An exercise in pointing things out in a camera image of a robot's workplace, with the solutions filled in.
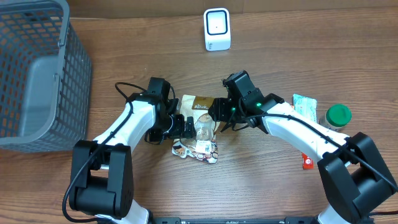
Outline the teal tissue packet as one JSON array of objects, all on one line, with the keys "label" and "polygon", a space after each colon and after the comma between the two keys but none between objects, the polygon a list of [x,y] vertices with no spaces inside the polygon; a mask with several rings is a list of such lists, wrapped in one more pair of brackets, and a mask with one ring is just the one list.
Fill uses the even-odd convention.
[{"label": "teal tissue packet", "polygon": [[293,94],[292,96],[294,110],[302,116],[317,122],[317,100],[307,96]]}]

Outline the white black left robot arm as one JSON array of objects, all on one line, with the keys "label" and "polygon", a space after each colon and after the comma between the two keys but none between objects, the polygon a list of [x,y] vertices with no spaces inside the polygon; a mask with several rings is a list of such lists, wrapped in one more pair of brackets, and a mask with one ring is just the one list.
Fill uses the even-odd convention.
[{"label": "white black left robot arm", "polygon": [[92,141],[73,147],[70,184],[62,202],[73,223],[155,223],[150,210],[134,200],[132,153],[140,139],[159,145],[165,139],[191,139],[193,118],[176,114],[172,85],[152,77],[147,88],[125,96],[119,118]]}]

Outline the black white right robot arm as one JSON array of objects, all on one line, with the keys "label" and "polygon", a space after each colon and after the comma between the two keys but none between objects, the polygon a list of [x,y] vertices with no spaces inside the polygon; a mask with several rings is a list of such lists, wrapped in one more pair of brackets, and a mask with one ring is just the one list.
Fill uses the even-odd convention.
[{"label": "black white right robot arm", "polygon": [[397,183],[374,141],[327,129],[301,114],[273,93],[263,95],[247,71],[222,81],[228,95],[215,98],[208,113],[234,129],[259,128],[308,155],[318,166],[328,206],[312,223],[361,223],[397,193]]}]

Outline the red candy bar wrapper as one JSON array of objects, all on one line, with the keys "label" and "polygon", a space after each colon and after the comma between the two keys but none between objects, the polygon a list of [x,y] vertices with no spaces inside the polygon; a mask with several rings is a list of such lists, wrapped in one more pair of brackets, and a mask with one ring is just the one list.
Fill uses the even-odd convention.
[{"label": "red candy bar wrapper", "polygon": [[302,153],[302,168],[304,170],[310,170],[314,168],[314,161],[304,153]]}]

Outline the green lid jar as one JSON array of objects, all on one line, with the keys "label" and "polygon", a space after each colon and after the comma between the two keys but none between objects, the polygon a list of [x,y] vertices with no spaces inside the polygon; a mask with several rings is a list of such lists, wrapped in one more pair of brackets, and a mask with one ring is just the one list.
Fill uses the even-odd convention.
[{"label": "green lid jar", "polygon": [[319,124],[332,131],[338,131],[345,127],[352,118],[351,110],[343,104],[331,106],[326,113],[320,117]]}]

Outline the beige snack pouch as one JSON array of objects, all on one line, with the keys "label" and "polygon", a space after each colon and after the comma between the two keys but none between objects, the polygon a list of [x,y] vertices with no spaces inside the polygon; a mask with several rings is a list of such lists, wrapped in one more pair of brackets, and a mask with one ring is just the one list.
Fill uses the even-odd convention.
[{"label": "beige snack pouch", "polygon": [[217,163],[216,130],[220,123],[213,121],[208,113],[213,100],[206,96],[183,95],[179,115],[183,115],[185,124],[193,125],[196,136],[176,139],[172,154],[181,158],[189,156],[209,164]]}]

